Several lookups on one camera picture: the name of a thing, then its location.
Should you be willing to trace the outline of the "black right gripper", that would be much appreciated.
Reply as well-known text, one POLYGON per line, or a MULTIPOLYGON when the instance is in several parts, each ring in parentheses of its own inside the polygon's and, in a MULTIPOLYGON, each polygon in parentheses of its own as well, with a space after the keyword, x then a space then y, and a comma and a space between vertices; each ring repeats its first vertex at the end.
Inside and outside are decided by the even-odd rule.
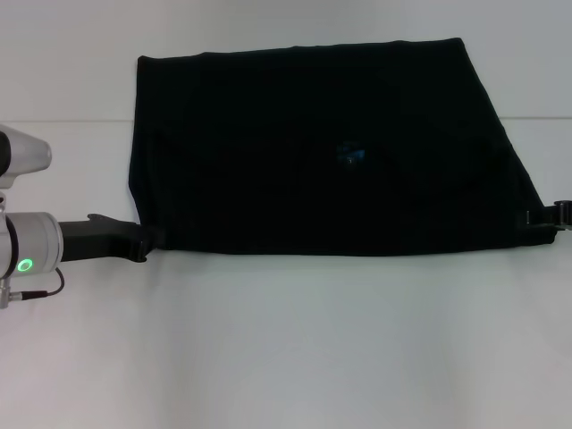
POLYGON ((537 210, 527 210, 525 214, 526 228, 558 228, 572 230, 572 201, 561 200, 554 207, 543 207, 537 210))

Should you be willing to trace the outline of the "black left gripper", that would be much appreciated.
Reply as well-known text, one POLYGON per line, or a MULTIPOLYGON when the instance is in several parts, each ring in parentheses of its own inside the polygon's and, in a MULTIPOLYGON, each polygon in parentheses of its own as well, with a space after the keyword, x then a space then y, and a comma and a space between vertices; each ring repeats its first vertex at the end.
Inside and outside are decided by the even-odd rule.
POLYGON ((62 262, 117 257, 135 263, 147 261, 156 248, 156 231, 134 222, 89 214, 85 221, 60 222, 62 262))

